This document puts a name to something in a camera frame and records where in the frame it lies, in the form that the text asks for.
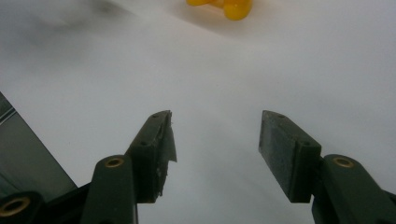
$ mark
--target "yellow plastic toy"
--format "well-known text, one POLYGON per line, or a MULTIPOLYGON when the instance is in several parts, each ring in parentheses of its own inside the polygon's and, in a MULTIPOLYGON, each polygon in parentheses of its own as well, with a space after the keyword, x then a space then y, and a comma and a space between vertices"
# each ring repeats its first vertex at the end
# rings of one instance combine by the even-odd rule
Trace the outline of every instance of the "yellow plastic toy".
MULTIPOLYGON (((187 4, 191 6, 200 6, 208 3, 216 2, 217 0, 186 0, 187 4)), ((224 15, 230 20, 239 21, 244 19, 252 5, 252 0, 221 0, 220 6, 224 10, 224 15)))

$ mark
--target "white surface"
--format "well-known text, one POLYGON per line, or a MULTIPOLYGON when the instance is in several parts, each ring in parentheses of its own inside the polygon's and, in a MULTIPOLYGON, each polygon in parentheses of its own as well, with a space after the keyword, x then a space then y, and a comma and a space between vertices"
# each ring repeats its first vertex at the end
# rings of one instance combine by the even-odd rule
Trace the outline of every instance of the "white surface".
POLYGON ((258 152, 267 109, 396 192, 395 1, 255 0, 243 21, 177 0, 123 4, 1 36, 1 91, 78 185, 170 109, 178 163, 140 223, 313 223, 258 152))

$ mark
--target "brass screw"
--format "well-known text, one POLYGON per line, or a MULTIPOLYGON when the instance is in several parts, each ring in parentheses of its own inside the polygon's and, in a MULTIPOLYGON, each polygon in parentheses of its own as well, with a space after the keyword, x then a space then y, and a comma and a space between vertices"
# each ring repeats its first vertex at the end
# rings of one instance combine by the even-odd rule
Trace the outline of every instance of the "brass screw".
POLYGON ((123 159, 122 158, 113 158, 110 159, 106 162, 106 167, 108 168, 114 168, 121 166, 123 164, 123 159))
POLYGON ((11 217, 23 211, 29 206, 30 199, 28 197, 15 198, 0 207, 0 217, 11 217))
POLYGON ((355 165, 351 160, 344 157, 335 157, 334 159, 332 159, 332 161, 335 164, 346 168, 352 168, 355 165))

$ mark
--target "yellow object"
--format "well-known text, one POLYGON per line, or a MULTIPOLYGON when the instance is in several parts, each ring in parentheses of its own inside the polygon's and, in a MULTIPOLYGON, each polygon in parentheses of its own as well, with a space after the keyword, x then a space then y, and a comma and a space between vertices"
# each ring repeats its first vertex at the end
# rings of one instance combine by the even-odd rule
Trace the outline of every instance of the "yellow object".
MULTIPOLYGON (((186 0, 191 6, 200 6, 216 0, 186 0)), ((233 21, 244 19, 251 10, 252 0, 222 0, 224 15, 233 21)))

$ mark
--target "white table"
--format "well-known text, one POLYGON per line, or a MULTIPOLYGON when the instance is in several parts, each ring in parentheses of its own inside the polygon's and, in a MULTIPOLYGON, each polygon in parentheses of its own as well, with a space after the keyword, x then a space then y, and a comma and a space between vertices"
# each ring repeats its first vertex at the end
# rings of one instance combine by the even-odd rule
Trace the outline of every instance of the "white table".
POLYGON ((1 42, 1 92, 79 186, 170 109, 178 163, 140 223, 313 223, 258 152, 267 109, 396 192, 395 1, 255 0, 242 21, 179 0, 123 4, 1 42))

